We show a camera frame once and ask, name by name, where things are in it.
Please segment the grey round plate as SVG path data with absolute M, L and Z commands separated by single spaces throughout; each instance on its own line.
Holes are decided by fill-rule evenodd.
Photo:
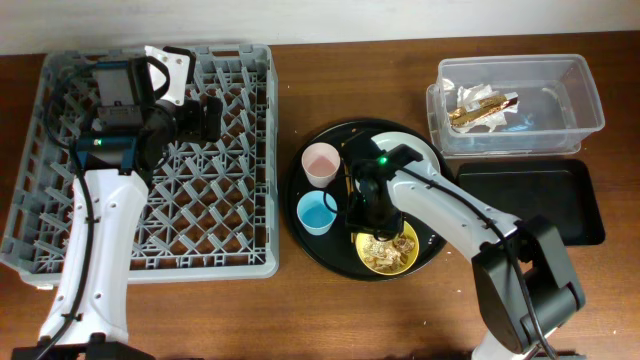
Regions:
M 408 145 L 413 150 L 420 153 L 423 157 L 422 161 L 414 161 L 406 168 L 420 175 L 434 175 L 440 173 L 440 163 L 434 150 L 429 146 L 426 140 L 405 133 L 405 132 L 383 132 L 372 137 L 373 142 L 380 150 L 390 151 L 401 144 Z

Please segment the grey plastic dishwasher rack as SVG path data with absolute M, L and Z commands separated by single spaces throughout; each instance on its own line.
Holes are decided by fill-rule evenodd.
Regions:
M 222 101 L 221 136 L 207 144 L 174 143 L 154 173 L 136 229 L 133 284 L 267 278 L 279 265 L 277 73 L 269 47 L 198 46 L 191 99 Z M 38 288 L 59 283 L 72 218 L 72 166 L 42 125 L 55 86 L 85 64 L 120 51 L 65 51 L 42 65 L 29 130 L 1 242 L 1 261 Z M 96 84 L 72 79 L 51 131 L 78 136 L 97 101 Z

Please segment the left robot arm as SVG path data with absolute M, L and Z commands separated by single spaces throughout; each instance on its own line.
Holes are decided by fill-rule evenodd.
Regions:
M 73 165 L 73 219 L 61 280 L 34 347 L 15 359 L 146 359 L 128 344 L 126 294 L 135 229 L 154 170 L 172 142 L 215 142 L 223 105 L 190 100 L 196 55 L 148 46 L 142 56 L 87 64 L 51 93 L 61 100 L 72 79 L 90 73 L 99 100 L 76 140 L 63 143 Z

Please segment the gold snack wrapper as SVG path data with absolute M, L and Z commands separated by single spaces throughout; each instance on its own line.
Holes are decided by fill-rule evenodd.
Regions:
M 453 127 L 462 127 L 475 120 L 514 106 L 517 103 L 518 95 L 515 92 L 499 94 L 458 107 L 448 113 L 448 118 Z

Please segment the black rectangular tray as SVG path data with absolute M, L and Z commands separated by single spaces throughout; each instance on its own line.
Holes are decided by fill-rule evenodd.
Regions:
M 604 242 L 606 232 L 587 166 L 576 159 L 466 163 L 458 185 L 523 220 L 541 215 L 567 246 Z

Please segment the white napkin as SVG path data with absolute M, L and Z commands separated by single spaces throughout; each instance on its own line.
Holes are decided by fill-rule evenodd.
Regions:
M 507 94 L 507 93 L 494 90 L 491 85 L 485 85 L 485 84 L 480 84 L 480 85 L 476 85 L 469 88 L 460 86 L 457 90 L 456 106 L 453 110 L 457 109 L 458 107 L 467 105 L 473 101 L 477 101 L 480 99 L 488 98 L 488 97 L 499 95 L 499 94 Z M 462 126 L 462 127 L 453 127 L 450 124 L 448 113 L 453 110 L 447 112 L 447 118 L 448 118 L 449 125 L 457 133 L 468 133 L 472 131 L 474 128 L 478 128 L 478 127 L 480 127 L 480 131 L 493 132 L 497 127 L 504 126 L 507 124 L 506 114 L 517 113 L 518 106 L 519 106 L 519 95 L 518 95 L 518 103 L 516 105 L 508 107 L 500 112 L 486 116 L 479 120 L 475 120 L 467 124 L 466 126 Z

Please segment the food scraps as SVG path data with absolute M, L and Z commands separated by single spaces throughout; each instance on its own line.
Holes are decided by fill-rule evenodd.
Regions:
M 368 236 L 362 247 L 364 262 L 377 271 L 395 271 L 404 266 L 416 242 L 404 235 L 389 241 Z

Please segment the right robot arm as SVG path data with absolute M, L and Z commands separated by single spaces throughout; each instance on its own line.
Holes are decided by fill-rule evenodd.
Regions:
M 412 217 L 472 265 L 488 329 L 475 359 L 555 359 L 549 336 L 586 303 L 558 229 L 523 221 L 476 199 L 442 175 L 431 145 L 399 132 L 358 132 L 339 146 L 352 193 L 346 223 L 379 241 Z

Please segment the yellow bowl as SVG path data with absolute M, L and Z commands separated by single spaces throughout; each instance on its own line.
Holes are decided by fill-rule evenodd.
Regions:
M 407 221 L 401 234 L 391 240 L 376 240 L 371 234 L 358 233 L 354 244 L 362 263 L 384 276 L 406 272 L 417 260 L 420 248 L 417 233 Z

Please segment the blue plastic cup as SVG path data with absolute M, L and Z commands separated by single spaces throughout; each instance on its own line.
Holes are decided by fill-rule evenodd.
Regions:
M 296 213 L 309 234 L 321 236 L 329 231 L 337 218 L 337 203 L 329 193 L 314 190 L 301 197 Z

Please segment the pink plastic cup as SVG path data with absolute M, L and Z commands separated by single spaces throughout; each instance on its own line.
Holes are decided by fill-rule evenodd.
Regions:
M 340 164 L 338 150 L 324 142 L 311 144 L 301 156 L 301 165 L 307 179 L 316 188 L 327 187 L 336 177 Z

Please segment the clear plastic storage bin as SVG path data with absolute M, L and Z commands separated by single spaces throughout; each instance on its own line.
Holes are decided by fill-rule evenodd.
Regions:
M 517 102 L 456 128 L 450 115 L 476 101 Z M 605 126 L 594 78 L 578 54 L 451 58 L 427 90 L 432 143 L 446 158 L 565 155 Z

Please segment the round black serving tray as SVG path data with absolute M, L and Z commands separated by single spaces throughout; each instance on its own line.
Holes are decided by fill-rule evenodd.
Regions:
M 440 253 L 446 241 L 427 225 L 411 215 L 405 215 L 404 219 L 408 225 L 417 233 L 419 244 L 417 259 L 399 275 L 382 275 L 368 269 L 359 259 L 355 244 L 351 241 L 351 235 L 345 225 L 345 216 L 338 215 L 327 233 L 319 236 L 310 234 L 300 222 L 297 215 L 297 205 L 299 200 L 308 192 L 322 190 L 314 188 L 307 180 L 301 164 L 301 157 L 304 150 L 316 142 L 329 143 L 339 148 L 340 145 L 354 135 L 365 132 L 374 137 L 378 134 L 388 132 L 399 132 L 411 135 L 418 140 L 419 145 L 434 152 L 432 159 L 440 166 L 441 174 L 450 181 L 454 181 L 452 171 L 446 164 L 444 157 L 440 155 L 435 146 L 426 137 L 418 132 L 395 122 L 375 118 L 357 118 L 351 121 L 338 123 L 325 130 L 312 135 L 306 140 L 290 163 L 283 183 L 280 185 L 280 205 L 283 209 L 283 216 L 286 219 L 288 228 L 293 238 L 301 248 L 318 264 L 326 269 L 360 281 L 386 281 L 387 279 L 400 278 L 414 273 L 428 264 L 436 255 Z

